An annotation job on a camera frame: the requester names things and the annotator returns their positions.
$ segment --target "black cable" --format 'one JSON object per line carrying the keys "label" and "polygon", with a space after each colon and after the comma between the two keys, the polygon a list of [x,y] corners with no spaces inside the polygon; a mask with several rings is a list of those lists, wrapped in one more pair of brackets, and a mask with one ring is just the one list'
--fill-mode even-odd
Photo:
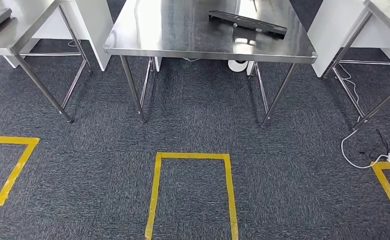
{"label": "black cable", "polygon": [[380,140],[382,141],[383,143],[383,146],[386,148],[386,154],[388,154],[390,151],[389,151],[389,147],[388,147],[388,142],[386,142],[385,138],[382,137],[382,134],[380,134],[379,130],[376,129],[376,132],[377,134],[379,135],[380,137]]}
{"label": "black cable", "polygon": [[377,157],[372,157],[371,154],[377,150],[377,148],[380,147],[380,144],[377,144],[375,148],[368,154],[369,159],[376,159]]}

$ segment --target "floor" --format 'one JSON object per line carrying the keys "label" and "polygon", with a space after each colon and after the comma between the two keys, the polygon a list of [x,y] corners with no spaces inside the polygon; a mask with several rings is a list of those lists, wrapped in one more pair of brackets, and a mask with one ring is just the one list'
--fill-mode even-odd
{"label": "floor", "polygon": [[[291,2],[308,28],[321,1]],[[116,18],[123,2],[108,3]],[[36,50],[70,51],[67,42],[43,40]],[[73,124],[0,58],[0,136],[40,138],[0,206],[0,239],[145,239],[157,152],[230,154],[241,240],[390,239],[390,201],[376,175],[342,157],[340,141],[357,115],[335,79],[301,66],[272,124],[261,128],[255,77],[225,61],[167,58],[149,82],[142,125],[119,59],[101,72],[82,44],[95,67],[67,107]],[[374,49],[349,55],[385,60]],[[27,60],[59,99],[80,65],[78,57]],[[140,89],[148,60],[129,61]],[[260,64],[268,96],[288,67]],[[346,69],[367,110],[390,93],[390,66]],[[376,129],[390,148],[390,104],[347,141],[354,163],[385,153]],[[24,148],[0,144],[0,189]],[[390,170],[384,174],[390,183]],[[153,239],[231,239],[222,160],[162,160]]]}

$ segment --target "toilet paper roll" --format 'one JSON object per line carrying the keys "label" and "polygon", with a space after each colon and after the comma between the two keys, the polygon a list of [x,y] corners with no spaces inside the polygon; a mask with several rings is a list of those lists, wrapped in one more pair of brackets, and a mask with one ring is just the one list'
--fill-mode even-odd
{"label": "toilet paper roll", "polygon": [[235,61],[235,60],[229,60],[228,61],[229,68],[234,72],[241,72],[246,69],[248,66],[248,61]]}

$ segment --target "black metal object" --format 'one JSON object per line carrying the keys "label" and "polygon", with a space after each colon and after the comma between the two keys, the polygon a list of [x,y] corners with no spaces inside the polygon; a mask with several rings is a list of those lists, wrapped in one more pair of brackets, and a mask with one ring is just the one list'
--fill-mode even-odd
{"label": "black metal object", "polygon": [[230,14],[228,12],[223,11],[209,11],[208,13],[210,19],[211,18],[219,18],[232,23],[237,24],[239,27],[245,27],[247,29],[252,30],[262,30],[264,32],[270,32],[276,34],[280,38],[284,38],[286,35],[287,28],[279,25],[275,25],[272,23],[267,23],[264,21],[259,21],[256,19],[251,19],[249,17],[239,16],[236,14]]}

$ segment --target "stainless steel table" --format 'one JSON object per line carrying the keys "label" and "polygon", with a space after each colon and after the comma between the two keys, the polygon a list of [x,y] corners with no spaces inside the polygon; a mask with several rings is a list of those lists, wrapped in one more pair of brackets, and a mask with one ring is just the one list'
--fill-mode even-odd
{"label": "stainless steel table", "polygon": [[358,100],[355,99],[352,92],[349,90],[348,86],[342,79],[341,75],[339,74],[339,71],[336,69],[337,64],[371,64],[371,65],[389,65],[390,62],[376,62],[376,61],[360,61],[360,60],[342,60],[342,58],[345,56],[345,54],[348,52],[351,45],[354,43],[357,36],[361,33],[364,26],[368,22],[368,20],[371,18],[372,15],[375,15],[377,18],[379,18],[385,25],[390,29],[390,0],[365,0],[364,4],[367,8],[367,12],[365,13],[365,18],[359,23],[358,27],[356,29],[353,29],[350,38],[346,42],[345,47],[342,49],[342,51],[336,56],[333,63],[330,65],[330,67],[327,69],[326,73],[323,75],[324,78],[326,78],[330,72],[334,72],[336,75],[336,78],[338,78],[339,83],[342,85],[343,89],[345,90],[346,94],[348,95],[349,99],[351,100],[352,104],[354,105],[355,109],[357,110],[359,114],[359,119],[357,123],[354,125],[353,129],[358,130],[364,123],[370,120],[370,118],[377,113],[380,109],[382,109],[386,104],[390,102],[390,95],[388,95],[383,101],[381,101],[378,105],[376,105],[371,111],[368,113],[364,113],[361,106],[358,104]]}
{"label": "stainless steel table", "polygon": [[[212,10],[287,27],[284,39],[269,34],[210,21]],[[255,61],[266,111],[264,127],[298,64],[317,58],[314,48],[289,0],[127,0],[105,43],[108,54],[119,55],[141,122],[143,99],[152,57]],[[149,58],[142,96],[139,99],[125,56]],[[261,81],[257,62],[291,63],[271,107]]]}
{"label": "stainless steel table", "polygon": [[[77,39],[77,36],[68,20],[64,9],[61,6],[60,0],[2,0],[0,1],[0,8],[11,8],[11,19],[5,21],[0,25],[0,56],[13,56],[20,63],[21,67],[28,74],[28,76],[34,81],[44,95],[49,99],[53,106],[59,111],[59,113],[65,118],[67,122],[71,122],[72,119],[65,112],[68,100],[73,93],[74,87],[77,84],[80,74],[82,73],[85,65],[87,64],[91,71],[90,64],[87,57]],[[27,53],[20,54],[22,48],[29,42],[31,37],[42,26],[42,24],[48,19],[48,17],[54,12],[56,8],[59,11],[67,25],[73,40],[76,43],[77,52],[66,53]],[[74,78],[74,81],[69,88],[65,99],[61,104],[56,101],[52,94],[47,90],[39,78],[32,72],[30,66],[22,58],[22,56],[35,56],[35,57],[48,57],[48,56],[82,56],[83,61]]]}

